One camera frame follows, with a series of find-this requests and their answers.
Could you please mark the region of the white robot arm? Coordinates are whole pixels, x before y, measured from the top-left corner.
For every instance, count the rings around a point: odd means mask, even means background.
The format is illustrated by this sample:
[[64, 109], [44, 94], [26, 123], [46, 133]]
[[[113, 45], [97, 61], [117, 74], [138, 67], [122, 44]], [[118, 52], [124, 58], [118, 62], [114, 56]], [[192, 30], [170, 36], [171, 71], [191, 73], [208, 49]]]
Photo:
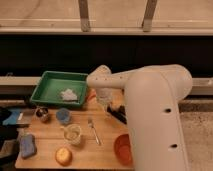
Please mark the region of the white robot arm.
[[193, 85], [185, 67], [154, 65], [91, 74], [87, 84], [124, 91], [135, 171], [190, 171], [178, 107]]

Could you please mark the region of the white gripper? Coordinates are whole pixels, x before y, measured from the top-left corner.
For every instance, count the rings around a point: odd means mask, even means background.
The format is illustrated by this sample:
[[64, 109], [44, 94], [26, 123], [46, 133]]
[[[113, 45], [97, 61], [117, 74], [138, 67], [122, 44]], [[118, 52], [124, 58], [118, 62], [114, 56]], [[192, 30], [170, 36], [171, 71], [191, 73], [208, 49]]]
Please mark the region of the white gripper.
[[100, 103], [104, 109], [111, 107], [113, 104], [113, 92], [109, 88], [98, 88], [96, 90], [97, 102]]

